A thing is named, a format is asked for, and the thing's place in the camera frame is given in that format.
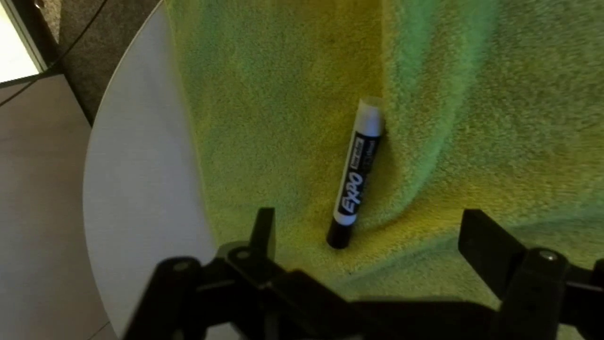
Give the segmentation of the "black and white marker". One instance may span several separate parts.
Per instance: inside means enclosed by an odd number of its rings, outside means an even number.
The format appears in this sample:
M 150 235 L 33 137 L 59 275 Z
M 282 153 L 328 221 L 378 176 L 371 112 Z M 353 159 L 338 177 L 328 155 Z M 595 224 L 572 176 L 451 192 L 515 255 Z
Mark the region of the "black and white marker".
M 326 241 L 333 249 L 345 249 L 360 210 L 367 177 L 384 131 L 382 99 L 367 96 L 360 99 L 349 148 L 339 185 L 338 196 Z

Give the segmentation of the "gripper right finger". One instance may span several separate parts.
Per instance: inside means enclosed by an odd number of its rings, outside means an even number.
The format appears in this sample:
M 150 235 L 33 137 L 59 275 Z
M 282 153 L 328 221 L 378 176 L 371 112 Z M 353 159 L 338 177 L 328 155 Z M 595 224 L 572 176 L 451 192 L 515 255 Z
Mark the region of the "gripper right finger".
M 490 340 L 556 340 L 561 324 L 604 340 L 604 258 L 589 270 L 529 249 L 479 209 L 462 213 L 458 249 L 500 299 Z

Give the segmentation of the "yellow-green towel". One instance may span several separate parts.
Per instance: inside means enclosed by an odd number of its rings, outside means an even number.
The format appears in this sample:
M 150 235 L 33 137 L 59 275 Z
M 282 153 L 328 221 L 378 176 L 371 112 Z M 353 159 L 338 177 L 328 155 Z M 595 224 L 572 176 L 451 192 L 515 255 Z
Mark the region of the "yellow-green towel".
M 481 209 L 604 258 L 604 0 L 165 0 L 218 245 L 276 211 L 276 262 L 349 297 L 496 298 Z

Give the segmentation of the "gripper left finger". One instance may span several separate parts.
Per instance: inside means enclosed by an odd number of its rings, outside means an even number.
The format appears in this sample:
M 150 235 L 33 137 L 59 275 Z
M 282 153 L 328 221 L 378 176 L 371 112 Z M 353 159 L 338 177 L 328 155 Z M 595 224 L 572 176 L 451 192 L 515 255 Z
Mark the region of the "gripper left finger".
M 270 258 L 275 221 L 274 208 L 260 208 L 249 241 L 225 245 L 209 264 L 190 256 L 160 261 L 123 340 L 205 340 L 225 323 L 243 340 L 352 340 L 337 315 L 346 302 Z

